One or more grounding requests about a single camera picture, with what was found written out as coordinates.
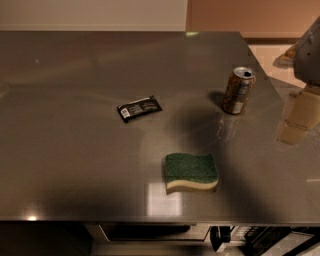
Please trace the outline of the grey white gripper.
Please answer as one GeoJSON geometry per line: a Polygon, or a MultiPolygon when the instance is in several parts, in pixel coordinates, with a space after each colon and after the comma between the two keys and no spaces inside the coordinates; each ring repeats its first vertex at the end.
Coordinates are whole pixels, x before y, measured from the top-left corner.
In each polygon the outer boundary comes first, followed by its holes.
{"type": "Polygon", "coordinates": [[[291,94],[285,105],[278,139],[289,145],[300,143],[320,123],[320,17],[274,62],[277,67],[292,67],[297,79],[307,83],[291,94]]]}

